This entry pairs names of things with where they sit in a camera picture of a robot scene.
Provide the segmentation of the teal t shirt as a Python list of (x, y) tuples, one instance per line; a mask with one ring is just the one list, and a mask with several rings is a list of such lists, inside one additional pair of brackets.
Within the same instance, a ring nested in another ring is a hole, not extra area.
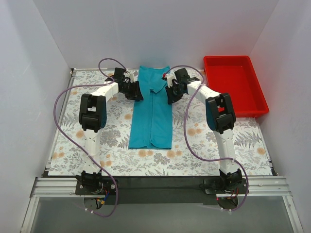
[(134, 103), (130, 149), (171, 149), (173, 111), (168, 104), (163, 74), (170, 68), (139, 68), (138, 81), (143, 101)]

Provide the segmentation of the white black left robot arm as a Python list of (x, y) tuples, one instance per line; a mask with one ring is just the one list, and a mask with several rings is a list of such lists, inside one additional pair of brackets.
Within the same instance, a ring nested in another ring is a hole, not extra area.
[(139, 81), (124, 68), (115, 68), (114, 74), (105, 80), (105, 84), (91, 94), (83, 94), (80, 101), (79, 123), (84, 131), (88, 159), (79, 181), (92, 194), (99, 194), (104, 187), (99, 167), (100, 139), (107, 122), (108, 100), (117, 93), (124, 94), (129, 100), (143, 100)]

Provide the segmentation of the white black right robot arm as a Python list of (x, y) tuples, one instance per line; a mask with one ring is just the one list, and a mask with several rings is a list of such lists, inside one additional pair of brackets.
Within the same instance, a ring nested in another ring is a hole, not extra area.
[[(184, 138), (190, 153), (197, 159), (205, 162), (219, 162), (219, 184), (216, 189), (231, 193), (242, 183), (241, 164), (236, 161), (233, 142), (233, 129), (236, 115), (231, 97), (228, 93), (221, 94), (213, 91), (205, 81), (190, 77), (185, 67), (174, 73), (164, 73), (162, 79), (167, 82), (166, 93), (168, 104), (173, 104), (182, 99), (184, 94), (191, 96), (184, 115)], [(194, 98), (205, 104), (207, 125), (213, 131), (219, 151), (218, 159), (204, 159), (195, 154), (190, 147), (186, 134), (186, 121), (190, 104)]]

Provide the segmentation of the red plastic tray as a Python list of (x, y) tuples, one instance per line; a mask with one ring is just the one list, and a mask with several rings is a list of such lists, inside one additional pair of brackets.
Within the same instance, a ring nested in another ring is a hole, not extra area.
[(210, 89), (231, 96), (236, 117), (261, 117), (269, 113), (252, 62), (248, 56), (205, 56)]

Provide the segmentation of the floral patterned table mat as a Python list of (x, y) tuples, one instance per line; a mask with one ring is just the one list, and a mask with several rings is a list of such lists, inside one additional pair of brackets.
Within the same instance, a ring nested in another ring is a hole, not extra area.
[[(79, 175), (87, 161), (80, 150), (84, 145), (84, 132), (78, 122), (80, 99), (91, 93), (104, 80), (97, 70), (76, 71), (74, 88), (69, 92), (61, 128), (51, 163), (50, 176)], [(184, 138), (184, 115), (191, 99), (185, 95), (173, 105), (173, 142), (169, 150), (130, 149), (129, 138), (134, 103), (123, 94), (115, 94), (107, 103), (107, 124), (100, 140), (100, 164), (113, 176), (195, 176), (218, 175), (218, 162), (205, 162), (194, 157)], [(186, 121), (186, 134), (190, 147), (204, 159), (219, 156), (216, 138), (206, 122), (205, 106), (193, 99)], [(249, 176), (272, 174), (270, 157), (266, 152), (259, 124), (253, 118), (239, 118), (234, 127), (233, 142), (237, 160)]]

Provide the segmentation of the aluminium frame rail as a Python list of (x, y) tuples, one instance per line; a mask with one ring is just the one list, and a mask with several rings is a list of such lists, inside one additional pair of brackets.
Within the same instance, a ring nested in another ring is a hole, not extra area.
[(105, 205), (75, 178), (38, 178), (23, 233), (301, 233), (284, 177), (255, 176), (233, 199), (207, 177), (118, 177)]

